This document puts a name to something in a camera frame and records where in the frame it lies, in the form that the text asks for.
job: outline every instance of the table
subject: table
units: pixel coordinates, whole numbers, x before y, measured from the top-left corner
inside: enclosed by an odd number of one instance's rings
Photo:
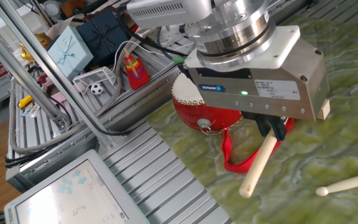
[[[318,197],[315,190],[358,175],[358,26],[293,16],[302,38],[325,54],[331,113],[325,121],[296,121],[274,152],[250,199],[239,195],[245,174],[224,170],[221,136],[188,128],[172,102],[147,117],[235,223],[358,223],[358,188]],[[233,162],[262,143],[253,121],[231,128]]]

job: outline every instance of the red drum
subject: red drum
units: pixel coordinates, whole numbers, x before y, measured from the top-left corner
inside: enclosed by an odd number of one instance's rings
[[[172,87],[173,105],[183,122],[195,131],[221,134],[241,120],[239,111],[206,106],[196,85],[180,74]]]

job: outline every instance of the drumstick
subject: drumstick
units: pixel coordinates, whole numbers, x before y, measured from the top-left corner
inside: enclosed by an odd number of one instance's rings
[[[240,195],[244,198],[251,197],[255,186],[258,183],[259,177],[264,170],[266,163],[273,152],[274,145],[277,143],[276,135],[273,128],[268,132],[258,154],[255,157],[243,183],[240,187]]]
[[[331,184],[327,187],[319,187],[316,189],[316,194],[320,197],[325,196],[329,193],[339,192],[358,187],[358,176],[352,177],[346,180],[341,180],[335,184]]]
[[[126,55],[125,57],[129,57],[129,52],[128,52],[128,50],[127,50],[126,48],[124,48],[124,51],[125,51],[125,55]],[[131,66],[131,69],[132,69],[132,71],[134,72],[135,76],[138,77],[139,74],[137,73],[137,71],[136,71],[136,69],[135,69],[135,67],[134,67],[134,64],[132,64],[132,62],[131,62],[130,59],[128,60],[128,63],[129,63],[129,66]]]

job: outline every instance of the dark blue gift box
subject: dark blue gift box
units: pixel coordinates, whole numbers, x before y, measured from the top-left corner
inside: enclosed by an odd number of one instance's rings
[[[118,47],[128,40],[110,10],[101,12],[90,21],[78,26],[77,30],[93,54],[91,63],[94,65],[113,64]]]

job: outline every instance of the metal ring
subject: metal ring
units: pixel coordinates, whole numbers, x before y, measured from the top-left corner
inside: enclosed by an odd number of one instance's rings
[[[212,130],[210,127],[206,126],[205,124],[203,124],[201,127],[200,127],[201,131],[204,133],[204,134],[211,134],[212,133]]]

